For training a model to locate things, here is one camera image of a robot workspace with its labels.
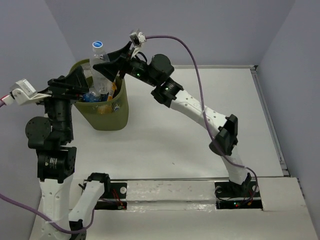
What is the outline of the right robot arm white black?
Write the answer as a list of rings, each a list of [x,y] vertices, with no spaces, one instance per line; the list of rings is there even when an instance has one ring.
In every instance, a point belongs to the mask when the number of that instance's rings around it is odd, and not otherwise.
[[[210,150],[221,157],[228,172],[229,189],[235,196],[246,193],[252,177],[243,166],[236,148],[238,118],[233,114],[220,114],[191,96],[171,78],[174,67],[164,54],[154,55],[147,63],[138,59],[135,53],[136,50],[128,43],[120,50],[108,53],[109,60],[95,63],[93,69],[109,81],[130,75],[154,87],[151,95],[159,104],[184,114],[206,129],[212,135]]]

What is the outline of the orange tea bottle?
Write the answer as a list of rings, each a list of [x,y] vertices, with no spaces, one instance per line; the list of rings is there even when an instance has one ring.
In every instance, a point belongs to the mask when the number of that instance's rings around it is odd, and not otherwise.
[[[97,107],[97,113],[100,115],[109,114],[113,112],[113,104],[110,102],[114,98],[114,94],[117,90],[116,82],[110,82],[108,80],[102,80],[98,84],[97,88],[97,101],[104,102]]]

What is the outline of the clear plastic bottle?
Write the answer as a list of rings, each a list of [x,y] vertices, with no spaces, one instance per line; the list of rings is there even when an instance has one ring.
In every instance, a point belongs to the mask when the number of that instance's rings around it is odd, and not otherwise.
[[[104,58],[106,54],[107,53],[104,50],[104,45],[101,41],[96,40],[92,43],[92,55],[89,59],[89,65],[91,69],[93,87],[100,95],[107,95],[112,89],[112,83],[104,75],[95,70],[93,66],[108,62],[109,58],[107,58],[107,60]]]

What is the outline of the blue label bottle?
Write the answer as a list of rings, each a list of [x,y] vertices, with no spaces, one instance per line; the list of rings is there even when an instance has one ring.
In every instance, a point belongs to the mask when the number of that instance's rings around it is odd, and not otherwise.
[[[85,103],[96,103],[96,102],[103,102],[106,100],[106,98],[108,97],[107,94],[100,94],[98,92],[95,91],[90,91],[85,93],[82,96],[82,101]]]

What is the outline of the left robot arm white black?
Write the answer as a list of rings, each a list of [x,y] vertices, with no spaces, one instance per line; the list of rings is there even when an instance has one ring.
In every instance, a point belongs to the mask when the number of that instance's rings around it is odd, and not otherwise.
[[[77,148],[67,146],[74,139],[72,105],[89,91],[82,67],[67,76],[48,81],[30,101],[44,106],[45,116],[29,120],[25,127],[28,147],[37,155],[42,211],[40,239],[84,240],[93,223],[95,206],[110,194],[111,180],[106,173],[92,173],[80,199],[70,209],[70,190],[75,172]]]

